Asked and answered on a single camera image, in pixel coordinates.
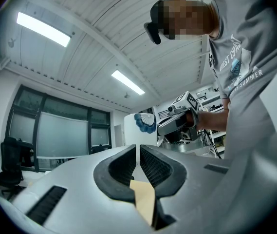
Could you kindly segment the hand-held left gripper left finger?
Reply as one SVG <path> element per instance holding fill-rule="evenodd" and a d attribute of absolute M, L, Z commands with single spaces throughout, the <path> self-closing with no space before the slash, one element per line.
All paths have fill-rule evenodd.
<path fill-rule="evenodd" d="M 27 214 L 53 186 L 66 189 L 43 227 L 59 234 L 149 234 L 134 204 L 113 200 L 97 187 L 93 172 L 102 160 L 128 150 L 109 149 L 67 161 L 28 186 L 14 199 L 14 206 Z"/>

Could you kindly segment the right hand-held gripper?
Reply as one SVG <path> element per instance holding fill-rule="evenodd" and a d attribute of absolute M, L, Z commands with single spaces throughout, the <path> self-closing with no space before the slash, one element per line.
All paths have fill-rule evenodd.
<path fill-rule="evenodd" d="M 158 136 L 165 136 L 177 131 L 181 137 L 186 140 L 196 140 L 198 119 L 198 102 L 189 91 L 179 95 L 173 103 L 168 107 L 169 116 L 157 124 Z M 186 127 L 186 113 L 193 114 L 194 126 Z"/>

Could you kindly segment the person's right hand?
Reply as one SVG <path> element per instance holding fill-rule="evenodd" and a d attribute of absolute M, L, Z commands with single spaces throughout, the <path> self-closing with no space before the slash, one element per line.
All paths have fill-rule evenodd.
<path fill-rule="evenodd" d="M 186 127 L 194 126 L 193 114 L 191 112 L 186 113 Z"/>

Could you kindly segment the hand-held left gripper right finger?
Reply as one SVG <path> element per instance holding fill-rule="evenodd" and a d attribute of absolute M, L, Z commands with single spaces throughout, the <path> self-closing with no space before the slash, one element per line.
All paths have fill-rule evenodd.
<path fill-rule="evenodd" d="M 229 161 L 143 145 L 140 165 L 154 188 L 153 224 L 142 234 L 219 234 L 219 187 Z"/>

